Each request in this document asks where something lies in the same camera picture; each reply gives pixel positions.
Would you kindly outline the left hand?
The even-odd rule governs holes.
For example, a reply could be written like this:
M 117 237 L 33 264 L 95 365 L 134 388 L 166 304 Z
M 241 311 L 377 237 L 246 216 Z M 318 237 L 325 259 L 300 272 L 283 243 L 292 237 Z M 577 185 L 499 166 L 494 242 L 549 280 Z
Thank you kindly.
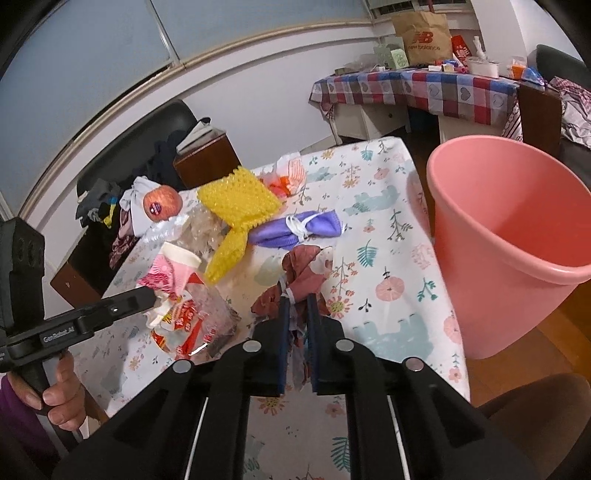
M 86 419 L 85 389 L 74 372 L 74 360 L 66 351 L 57 363 L 56 382 L 39 396 L 14 372 L 7 374 L 8 382 L 17 398 L 34 410 L 50 407 L 49 421 L 65 431 L 75 431 Z

